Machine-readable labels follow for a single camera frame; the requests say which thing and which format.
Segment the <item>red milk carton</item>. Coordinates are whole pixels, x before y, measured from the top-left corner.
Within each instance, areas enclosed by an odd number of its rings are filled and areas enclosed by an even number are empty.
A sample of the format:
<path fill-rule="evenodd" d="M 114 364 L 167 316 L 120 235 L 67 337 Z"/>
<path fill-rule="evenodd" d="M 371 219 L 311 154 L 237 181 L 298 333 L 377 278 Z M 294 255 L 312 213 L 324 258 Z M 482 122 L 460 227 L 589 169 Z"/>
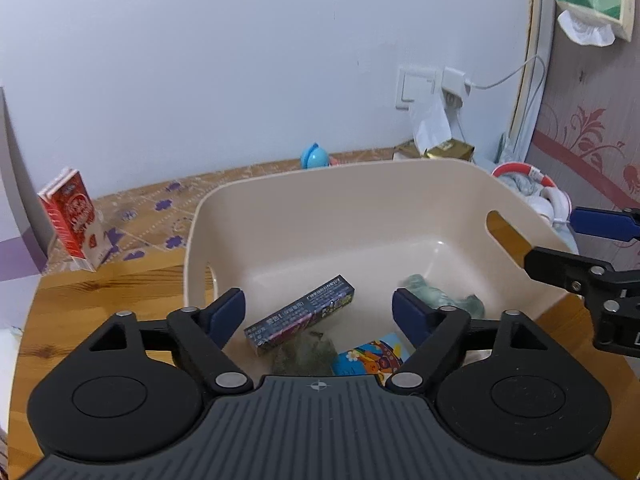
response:
<path fill-rule="evenodd" d="M 95 271 L 112 245 L 80 172 L 65 167 L 38 198 L 73 262 L 80 270 Z"/>

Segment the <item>red white headphones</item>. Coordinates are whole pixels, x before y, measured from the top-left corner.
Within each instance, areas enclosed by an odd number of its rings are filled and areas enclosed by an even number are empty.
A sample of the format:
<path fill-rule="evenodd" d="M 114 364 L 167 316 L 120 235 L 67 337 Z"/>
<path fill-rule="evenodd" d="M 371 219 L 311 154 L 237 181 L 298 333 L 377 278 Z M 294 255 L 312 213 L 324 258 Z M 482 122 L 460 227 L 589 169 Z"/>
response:
<path fill-rule="evenodd" d="M 527 162 L 504 162 L 491 175 L 521 196 L 550 226 L 567 224 L 573 206 L 570 196 L 535 166 Z"/>

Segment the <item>ornate bed headboard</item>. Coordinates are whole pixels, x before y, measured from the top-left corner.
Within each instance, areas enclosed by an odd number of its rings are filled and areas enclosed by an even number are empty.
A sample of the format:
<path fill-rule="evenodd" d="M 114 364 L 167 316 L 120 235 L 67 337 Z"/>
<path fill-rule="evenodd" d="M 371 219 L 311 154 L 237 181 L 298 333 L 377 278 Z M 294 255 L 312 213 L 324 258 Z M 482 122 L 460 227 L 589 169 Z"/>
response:
<path fill-rule="evenodd" d="M 637 208 L 639 0 L 631 42 L 617 39 L 604 48 L 570 41 L 560 29 L 559 14 L 558 7 L 546 90 L 524 162 L 567 192 L 573 210 Z M 638 269 L 638 240 L 574 237 L 583 255 Z"/>

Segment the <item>beige plastic storage bin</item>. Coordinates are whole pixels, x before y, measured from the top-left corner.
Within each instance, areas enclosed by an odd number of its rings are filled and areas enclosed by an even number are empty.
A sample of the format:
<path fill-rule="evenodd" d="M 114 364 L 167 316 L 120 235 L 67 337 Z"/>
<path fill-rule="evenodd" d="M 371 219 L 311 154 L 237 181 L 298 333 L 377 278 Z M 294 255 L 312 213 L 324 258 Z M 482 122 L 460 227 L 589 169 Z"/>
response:
<path fill-rule="evenodd" d="M 420 274 L 454 299 L 475 295 L 488 318 L 538 318 L 562 292 L 532 281 L 491 235 L 491 220 L 527 247 L 563 249 L 550 226 L 510 188 L 458 160 L 367 162 L 228 183 L 196 208 L 183 274 L 189 307 L 237 287 L 252 325 L 341 275 L 350 304 L 309 330 L 337 353 L 393 333 L 392 296 Z M 243 332 L 224 346 L 250 378 L 271 373 Z"/>

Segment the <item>purple white cabinet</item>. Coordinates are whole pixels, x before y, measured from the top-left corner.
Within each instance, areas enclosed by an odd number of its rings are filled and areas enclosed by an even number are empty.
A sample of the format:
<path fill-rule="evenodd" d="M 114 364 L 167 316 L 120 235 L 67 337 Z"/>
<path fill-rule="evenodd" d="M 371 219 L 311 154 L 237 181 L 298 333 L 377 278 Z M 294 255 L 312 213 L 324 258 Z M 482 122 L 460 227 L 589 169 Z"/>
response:
<path fill-rule="evenodd" d="M 1 326 L 23 328 L 42 272 L 47 269 L 46 244 L 38 238 L 42 212 L 14 139 L 6 98 L 1 92 Z"/>

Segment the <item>white wall charger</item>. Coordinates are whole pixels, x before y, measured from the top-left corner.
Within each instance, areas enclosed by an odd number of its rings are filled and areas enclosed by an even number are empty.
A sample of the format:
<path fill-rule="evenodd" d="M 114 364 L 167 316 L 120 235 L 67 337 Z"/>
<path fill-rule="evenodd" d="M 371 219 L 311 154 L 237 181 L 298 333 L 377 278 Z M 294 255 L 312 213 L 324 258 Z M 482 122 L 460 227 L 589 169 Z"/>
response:
<path fill-rule="evenodd" d="M 462 70 L 445 67 L 442 70 L 442 82 L 440 83 L 442 95 L 446 105 L 452 110 L 458 110 L 464 104 L 472 90 L 472 82 Z"/>

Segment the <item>floral purple table mat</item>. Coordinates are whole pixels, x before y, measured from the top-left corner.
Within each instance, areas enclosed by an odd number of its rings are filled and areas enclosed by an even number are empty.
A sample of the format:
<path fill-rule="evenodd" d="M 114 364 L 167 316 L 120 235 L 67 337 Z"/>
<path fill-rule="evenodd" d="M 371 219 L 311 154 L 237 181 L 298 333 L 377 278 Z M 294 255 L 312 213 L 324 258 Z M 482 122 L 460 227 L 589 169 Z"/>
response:
<path fill-rule="evenodd" d="M 297 159 L 197 174 L 96 198 L 93 203 L 111 244 L 107 263 L 140 259 L 186 247 L 198 203 L 221 185 L 299 170 Z"/>

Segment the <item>green patterned sock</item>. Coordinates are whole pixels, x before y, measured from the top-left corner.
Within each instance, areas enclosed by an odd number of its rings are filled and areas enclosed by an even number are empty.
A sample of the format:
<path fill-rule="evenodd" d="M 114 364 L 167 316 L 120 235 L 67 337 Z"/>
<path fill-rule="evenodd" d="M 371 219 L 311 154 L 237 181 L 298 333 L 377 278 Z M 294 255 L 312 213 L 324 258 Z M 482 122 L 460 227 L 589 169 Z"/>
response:
<path fill-rule="evenodd" d="M 428 284 L 428 281 L 420 274 L 408 276 L 398 286 L 407 289 L 432 309 L 456 307 L 468 312 L 471 318 L 480 320 L 485 317 L 485 306 L 477 296 L 470 295 L 462 299 L 451 298 L 438 287 Z"/>

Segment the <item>blue round toy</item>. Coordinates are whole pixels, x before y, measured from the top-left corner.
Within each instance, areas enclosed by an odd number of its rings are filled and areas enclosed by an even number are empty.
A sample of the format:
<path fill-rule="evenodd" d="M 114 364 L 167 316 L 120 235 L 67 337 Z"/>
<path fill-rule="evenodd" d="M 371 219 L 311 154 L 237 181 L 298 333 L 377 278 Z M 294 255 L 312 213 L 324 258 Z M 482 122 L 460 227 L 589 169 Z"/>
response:
<path fill-rule="evenodd" d="M 336 166 L 338 161 L 324 150 L 318 143 L 308 146 L 303 154 L 300 155 L 300 168 L 316 169 Z"/>

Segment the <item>colourful cartoon card pack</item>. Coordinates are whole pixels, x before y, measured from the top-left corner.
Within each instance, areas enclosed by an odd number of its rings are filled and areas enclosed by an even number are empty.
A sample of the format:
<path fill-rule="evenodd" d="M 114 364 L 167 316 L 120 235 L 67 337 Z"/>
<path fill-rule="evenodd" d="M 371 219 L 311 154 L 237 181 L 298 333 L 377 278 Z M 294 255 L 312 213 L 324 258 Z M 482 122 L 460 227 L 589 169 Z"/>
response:
<path fill-rule="evenodd" d="M 384 385 L 411 356 L 395 333 L 341 352 L 331 365 L 335 376 L 372 375 Z"/>

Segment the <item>white wall socket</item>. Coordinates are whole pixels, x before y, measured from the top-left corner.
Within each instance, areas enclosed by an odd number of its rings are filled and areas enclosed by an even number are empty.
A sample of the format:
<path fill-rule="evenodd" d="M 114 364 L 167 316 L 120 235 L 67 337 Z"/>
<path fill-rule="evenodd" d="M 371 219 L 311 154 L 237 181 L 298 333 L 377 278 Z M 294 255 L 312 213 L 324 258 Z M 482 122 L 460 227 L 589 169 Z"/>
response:
<path fill-rule="evenodd" d="M 412 103 L 436 93 L 442 82 L 442 70 L 436 67 L 401 65 L 398 67 L 395 93 L 396 110 L 408 110 Z"/>

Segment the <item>dark purple long box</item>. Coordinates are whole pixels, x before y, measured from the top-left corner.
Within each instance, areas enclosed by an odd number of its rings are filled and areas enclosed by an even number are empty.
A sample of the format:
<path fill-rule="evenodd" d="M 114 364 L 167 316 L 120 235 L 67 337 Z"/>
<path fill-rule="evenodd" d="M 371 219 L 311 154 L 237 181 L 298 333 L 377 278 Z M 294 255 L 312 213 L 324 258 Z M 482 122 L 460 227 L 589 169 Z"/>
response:
<path fill-rule="evenodd" d="M 262 356 L 294 338 L 299 332 L 347 306 L 355 296 L 355 287 L 337 275 L 287 304 L 262 320 L 248 326 L 243 333 L 258 356 Z"/>

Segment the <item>brown plush keychain toy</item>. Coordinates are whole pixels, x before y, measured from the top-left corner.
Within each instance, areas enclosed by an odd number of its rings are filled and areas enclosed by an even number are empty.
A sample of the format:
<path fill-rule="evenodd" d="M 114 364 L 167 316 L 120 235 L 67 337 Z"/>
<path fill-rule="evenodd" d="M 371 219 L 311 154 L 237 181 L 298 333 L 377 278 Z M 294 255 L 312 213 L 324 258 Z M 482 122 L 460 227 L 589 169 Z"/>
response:
<path fill-rule="evenodd" d="M 337 351 L 329 336 L 304 330 L 274 350 L 270 370 L 278 376 L 333 376 L 336 358 Z"/>

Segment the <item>gold tissue box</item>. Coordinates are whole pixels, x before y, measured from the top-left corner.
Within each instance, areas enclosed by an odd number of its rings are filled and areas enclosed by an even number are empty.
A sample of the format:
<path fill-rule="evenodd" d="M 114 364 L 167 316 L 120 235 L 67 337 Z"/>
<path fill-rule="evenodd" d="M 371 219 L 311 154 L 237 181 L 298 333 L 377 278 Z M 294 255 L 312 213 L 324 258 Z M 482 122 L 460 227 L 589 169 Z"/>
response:
<path fill-rule="evenodd" d="M 436 107 L 409 110 L 412 137 L 394 147 L 393 159 L 441 159 L 451 158 L 470 162 L 475 148 L 465 140 L 454 136 L 446 110 Z"/>

